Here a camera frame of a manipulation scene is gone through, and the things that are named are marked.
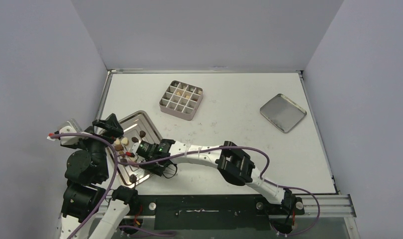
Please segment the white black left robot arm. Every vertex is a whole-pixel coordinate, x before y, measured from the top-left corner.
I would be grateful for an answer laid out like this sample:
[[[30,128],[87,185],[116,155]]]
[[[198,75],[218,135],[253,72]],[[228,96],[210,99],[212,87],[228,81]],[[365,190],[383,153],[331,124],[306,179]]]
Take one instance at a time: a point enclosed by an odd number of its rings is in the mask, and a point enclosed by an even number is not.
[[[66,165],[61,239],[109,239],[127,214],[141,212],[137,190],[112,189],[119,163],[113,143],[123,135],[115,114],[94,120],[86,129],[70,119],[48,135],[74,150]]]

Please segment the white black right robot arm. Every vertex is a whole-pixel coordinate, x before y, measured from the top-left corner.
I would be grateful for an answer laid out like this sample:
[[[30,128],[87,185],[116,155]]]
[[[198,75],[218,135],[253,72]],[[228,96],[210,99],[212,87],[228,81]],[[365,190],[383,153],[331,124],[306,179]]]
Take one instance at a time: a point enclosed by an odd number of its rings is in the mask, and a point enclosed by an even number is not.
[[[141,141],[133,144],[131,154],[138,157],[137,165],[161,176],[169,165],[182,163],[215,168],[224,180],[235,186],[247,186],[262,195],[273,209],[284,213],[296,202],[289,188],[269,182],[259,171],[247,150],[231,141],[223,145],[200,146],[163,139],[159,144]]]

